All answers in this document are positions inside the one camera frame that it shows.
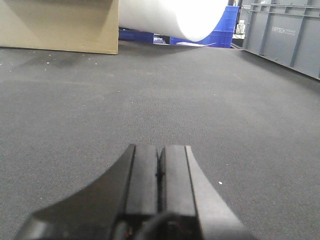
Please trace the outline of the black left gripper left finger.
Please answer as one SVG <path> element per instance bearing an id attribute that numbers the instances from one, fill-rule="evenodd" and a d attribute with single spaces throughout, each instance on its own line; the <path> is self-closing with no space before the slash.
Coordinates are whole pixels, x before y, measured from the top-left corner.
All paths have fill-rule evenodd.
<path id="1" fill-rule="evenodd" d="M 73 195 L 33 212 L 17 240 L 113 240 L 158 213 L 158 154 L 131 144 L 98 179 Z"/>

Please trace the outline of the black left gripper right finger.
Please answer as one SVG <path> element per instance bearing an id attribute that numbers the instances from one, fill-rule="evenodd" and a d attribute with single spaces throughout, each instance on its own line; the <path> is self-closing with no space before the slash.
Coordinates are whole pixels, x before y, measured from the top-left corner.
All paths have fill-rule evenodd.
<path id="1" fill-rule="evenodd" d="M 196 240 L 253 240 L 212 186 L 186 145 L 167 145 L 161 153 L 162 208 L 179 215 Z"/>

